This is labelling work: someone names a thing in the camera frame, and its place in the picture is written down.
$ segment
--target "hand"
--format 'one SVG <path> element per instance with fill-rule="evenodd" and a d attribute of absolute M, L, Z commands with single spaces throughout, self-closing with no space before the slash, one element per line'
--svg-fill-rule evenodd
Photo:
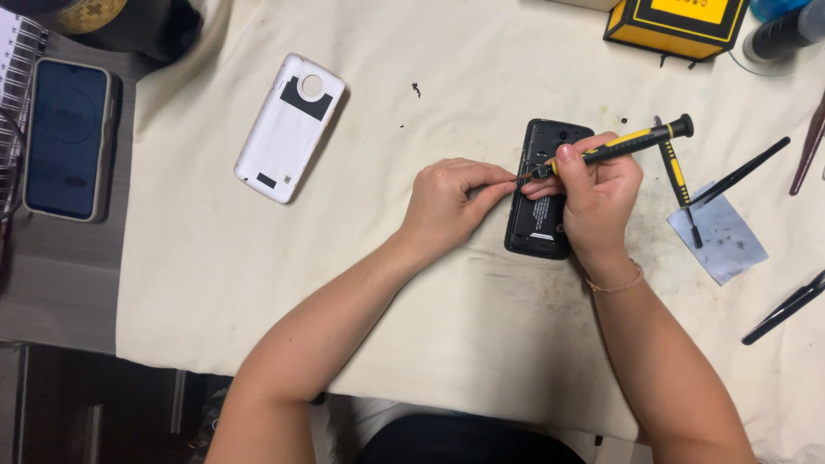
<path fill-rule="evenodd" d="M 407 215 L 396 235 L 429 263 L 469 239 L 490 210 L 516 190 L 516 175 L 494 164 L 442 159 L 424 168 L 412 185 Z M 487 186 L 472 200 L 467 191 Z"/>
<path fill-rule="evenodd" d="M 642 169 L 630 155 L 586 165 L 581 154 L 616 138 L 613 132 L 587 137 L 556 150 L 559 176 L 533 179 L 521 188 L 531 200 L 567 194 L 564 230 L 585 268 L 626 257 L 625 227 L 639 193 Z"/>

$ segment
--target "bracelet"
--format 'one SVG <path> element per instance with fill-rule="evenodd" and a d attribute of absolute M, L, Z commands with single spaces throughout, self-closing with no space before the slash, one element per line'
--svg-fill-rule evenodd
<path fill-rule="evenodd" d="M 644 269 L 642 269 L 642 265 L 639 264 L 639 263 L 636 263 L 632 259 L 630 260 L 630 262 L 633 263 L 633 265 L 639 270 L 639 275 L 636 277 L 636 280 L 632 281 L 631 283 L 629 283 L 627 285 L 614 286 L 612 288 L 601 288 L 600 286 L 593 283 L 590 280 L 590 277 L 584 277 L 584 280 L 587 281 L 587 285 L 589 285 L 590 288 L 593 291 L 603 291 L 605 293 L 619 293 L 620 291 L 629 290 L 629 289 L 637 286 L 638 284 L 642 283 L 642 281 L 644 280 Z"/>

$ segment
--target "black tweezers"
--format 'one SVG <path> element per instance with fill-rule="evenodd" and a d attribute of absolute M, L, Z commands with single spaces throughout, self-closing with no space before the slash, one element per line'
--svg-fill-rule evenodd
<path fill-rule="evenodd" d="M 768 317 L 766 317 L 759 325 L 742 337 L 742 344 L 749 345 L 762 338 L 762 335 L 767 334 L 773 330 L 777 325 L 782 324 L 790 316 L 794 315 L 796 311 L 802 309 L 802 306 L 807 305 L 814 298 L 825 291 L 825 271 L 817 275 L 811 283 L 794 292 L 787 300 L 783 301 L 778 308 L 776 308 Z"/>
<path fill-rule="evenodd" d="M 741 181 L 745 178 L 745 176 L 752 173 L 754 169 L 761 166 L 762 163 L 765 163 L 765 161 L 767 161 L 771 156 L 775 155 L 776 152 L 788 146 L 789 143 L 790 137 L 783 137 L 782 140 L 771 145 L 769 149 L 765 150 L 761 154 L 758 154 L 754 159 L 743 164 L 741 168 L 728 174 L 722 180 L 713 185 L 711 188 L 703 192 L 701 195 L 697 196 L 695 199 L 691 200 L 691 208 L 701 208 L 717 196 L 722 195 L 724 191 L 736 185 L 737 182 Z"/>

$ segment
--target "blue paper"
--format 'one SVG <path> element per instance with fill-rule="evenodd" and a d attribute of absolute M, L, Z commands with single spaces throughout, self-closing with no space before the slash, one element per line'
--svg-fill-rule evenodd
<path fill-rule="evenodd" d="M 702 187 L 694 196 L 711 188 L 714 182 Z M 693 222 L 699 228 L 704 246 L 696 249 L 685 212 L 676 210 L 667 217 L 668 224 L 679 234 L 681 241 L 705 271 L 724 285 L 734 276 L 768 259 L 768 253 L 759 243 L 744 219 L 733 209 L 724 195 L 719 195 L 699 208 L 692 207 Z"/>

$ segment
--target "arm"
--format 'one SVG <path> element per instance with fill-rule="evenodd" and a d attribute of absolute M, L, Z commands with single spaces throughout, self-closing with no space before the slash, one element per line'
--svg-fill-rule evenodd
<path fill-rule="evenodd" d="M 601 288 L 639 272 L 625 251 L 625 226 L 642 171 L 630 156 L 585 166 L 580 153 L 615 138 L 606 133 L 556 153 L 559 178 L 522 188 L 529 198 L 567 193 L 564 228 L 579 261 Z M 607 352 L 656 462 L 755 463 L 733 402 L 713 367 L 647 282 L 593 298 Z"/>
<path fill-rule="evenodd" d="M 515 190 L 513 178 L 466 159 L 421 171 L 398 232 L 297 305 L 249 353 L 229 389 L 208 464 L 315 462 L 309 401 L 341 370 L 398 290 L 466 241 Z M 490 185 L 470 200 L 466 192 L 482 184 Z"/>

